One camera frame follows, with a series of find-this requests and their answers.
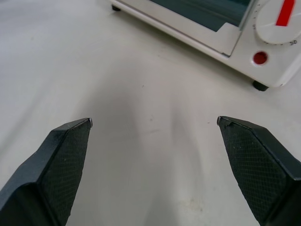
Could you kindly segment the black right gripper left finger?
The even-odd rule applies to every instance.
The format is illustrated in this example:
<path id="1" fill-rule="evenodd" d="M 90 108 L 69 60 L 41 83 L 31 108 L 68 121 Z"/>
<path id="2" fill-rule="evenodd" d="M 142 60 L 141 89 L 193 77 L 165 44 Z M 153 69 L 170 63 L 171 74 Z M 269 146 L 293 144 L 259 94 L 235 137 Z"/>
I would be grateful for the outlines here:
<path id="1" fill-rule="evenodd" d="M 66 226 L 92 126 L 83 118 L 50 131 L 0 190 L 0 226 Z"/>

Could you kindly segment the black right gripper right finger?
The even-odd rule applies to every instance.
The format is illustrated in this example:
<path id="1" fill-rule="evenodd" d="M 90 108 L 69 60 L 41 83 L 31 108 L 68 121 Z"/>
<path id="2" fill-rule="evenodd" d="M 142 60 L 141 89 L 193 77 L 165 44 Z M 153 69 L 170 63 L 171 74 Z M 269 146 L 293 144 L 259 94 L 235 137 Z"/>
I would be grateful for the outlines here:
<path id="1" fill-rule="evenodd" d="M 301 226 L 301 162 L 265 127 L 217 119 L 238 186 L 260 226 Z"/>

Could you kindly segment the white toaster oven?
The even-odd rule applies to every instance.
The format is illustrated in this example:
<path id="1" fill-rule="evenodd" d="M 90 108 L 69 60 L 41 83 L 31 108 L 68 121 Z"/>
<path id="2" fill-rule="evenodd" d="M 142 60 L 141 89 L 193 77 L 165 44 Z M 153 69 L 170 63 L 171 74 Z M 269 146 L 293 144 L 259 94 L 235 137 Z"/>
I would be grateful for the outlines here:
<path id="1" fill-rule="evenodd" d="M 241 35 L 230 56 L 219 53 L 124 4 L 119 2 L 113 4 L 111 2 L 111 5 L 113 10 L 122 10 L 129 13 L 241 72 L 253 80 L 253 84 L 258 90 L 265 91 L 270 87 L 285 85 L 293 76 L 301 74 L 301 36 L 289 43 L 275 45 L 261 40 L 256 32 L 256 16 L 267 1 L 254 0 L 252 8 L 242 25 Z M 269 55 L 269 59 L 264 65 L 255 65 L 253 63 L 253 55 L 258 51 L 264 51 Z"/>

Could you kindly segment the red indicator light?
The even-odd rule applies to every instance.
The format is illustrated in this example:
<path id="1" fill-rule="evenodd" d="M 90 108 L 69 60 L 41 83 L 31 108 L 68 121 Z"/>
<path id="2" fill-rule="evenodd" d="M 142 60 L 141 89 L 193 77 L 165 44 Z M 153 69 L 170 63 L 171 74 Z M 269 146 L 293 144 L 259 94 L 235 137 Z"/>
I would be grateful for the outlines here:
<path id="1" fill-rule="evenodd" d="M 258 51 L 253 55 L 253 63 L 255 65 L 264 65 L 265 63 L 267 63 L 269 59 L 269 55 L 264 52 L 264 51 Z"/>

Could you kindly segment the white timer knob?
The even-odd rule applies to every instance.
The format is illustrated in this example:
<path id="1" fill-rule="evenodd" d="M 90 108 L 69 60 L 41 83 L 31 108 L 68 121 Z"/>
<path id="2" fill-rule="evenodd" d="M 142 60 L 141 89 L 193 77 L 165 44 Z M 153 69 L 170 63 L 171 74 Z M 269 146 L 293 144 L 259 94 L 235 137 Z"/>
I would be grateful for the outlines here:
<path id="1" fill-rule="evenodd" d="M 255 19 L 256 32 L 269 44 L 289 43 L 301 36 L 301 0 L 268 0 Z"/>

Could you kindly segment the glass oven door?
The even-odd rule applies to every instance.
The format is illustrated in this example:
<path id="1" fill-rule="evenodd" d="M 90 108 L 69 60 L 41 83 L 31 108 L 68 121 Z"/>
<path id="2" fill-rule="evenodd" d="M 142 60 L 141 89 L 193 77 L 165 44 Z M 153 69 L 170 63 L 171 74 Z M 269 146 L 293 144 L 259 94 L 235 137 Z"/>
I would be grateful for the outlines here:
<path id="1" fill-rule="evenodd" d="M 230 56 L 254 0 L 110 0 Z"/>

